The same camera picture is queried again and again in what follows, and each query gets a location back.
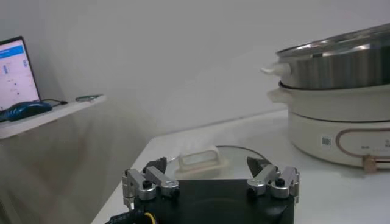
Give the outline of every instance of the metal bracket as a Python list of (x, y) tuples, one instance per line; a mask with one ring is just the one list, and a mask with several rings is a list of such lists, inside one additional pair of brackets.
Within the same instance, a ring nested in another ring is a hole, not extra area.
[(248, 192), (252, 195), (260, 196), (266, 192), (268, 182), (273, 181), (280, 175), (277, 167), (267, 165), (257, 176), (246, 181), (248, 184)]
[(133, 197), (151, 200), (156, 196), (156, 185), (145, 179), (136, 169), (125, 170), (122, 176), (123, 203), (131, 209)]
[(146, 168), (145, 177), (160, 187), (162, 196), (176, 198), (180, 195), (179, 182), (168, 178), (156, 167)]
[(299, 173), (294, 167), (286, 167), (280, 177), (271, 183), (271, 195), (275, 198), (294, 196), (296, 203), (299, 196)]

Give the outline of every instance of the stainless steel pot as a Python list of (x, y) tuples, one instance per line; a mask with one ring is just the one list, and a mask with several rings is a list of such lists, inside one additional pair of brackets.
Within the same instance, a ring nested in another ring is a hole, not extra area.
[(262, 69), (297, 89), (347, 89), (390, 83), (390, 24), (278, 51)]

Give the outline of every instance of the cooking pot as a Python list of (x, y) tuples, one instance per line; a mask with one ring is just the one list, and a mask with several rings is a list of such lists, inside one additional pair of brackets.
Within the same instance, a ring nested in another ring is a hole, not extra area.
[(299, 90), (280, 85), (268, 92), (299, 116), (340, 122), (390, 121), (390, 85), (336, 90)]
[(262, 69), (296, 89), (347, 89), (390, 84), (390, 24), (278, 51)]

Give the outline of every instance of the screw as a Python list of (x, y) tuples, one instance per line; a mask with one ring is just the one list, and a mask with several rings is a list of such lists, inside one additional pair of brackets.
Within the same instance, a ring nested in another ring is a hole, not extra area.
[(285, 185), (284, 179), (281, 179), (281, 178), (276, 179), (276, 180), (275, 180), (275, 185), (276, 185), (277, 187), (283, 187), (283, 186)]
[(247, 190), (248, 197), (255, 198), (256, 197), (256, 191), (253, 188), (248, 188)]
[(177, 198), (179, 195), (180, 195), (180, 190), (179, 190), (178, 188), (174, 189), (174, 190), (171, 192), (171, 197), (172, 197), (172, 198)]
[(144, 180), (142, 182), (142, 188), (143, 189), (149, 189), (152, 187), (152, 182), (150, 180)]

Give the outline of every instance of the white table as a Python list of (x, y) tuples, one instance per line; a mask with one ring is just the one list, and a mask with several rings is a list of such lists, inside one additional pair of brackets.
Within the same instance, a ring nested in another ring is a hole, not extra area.
[[(286, 111), (154, 138), (132, 168), (140, 170), (150, 160), (172, 158), (182, 150), (209, 145), (248, 147), (277, 166), (298, 168), (300, 203), (296, 205), (295, 223), (390, 223), (390, 172), (365, 175), (362, 169), (328, 163), (302, 153), (288, 141)], [(126, 211), (120, 183), (92, 223), (105, 223), (112, 215)]]

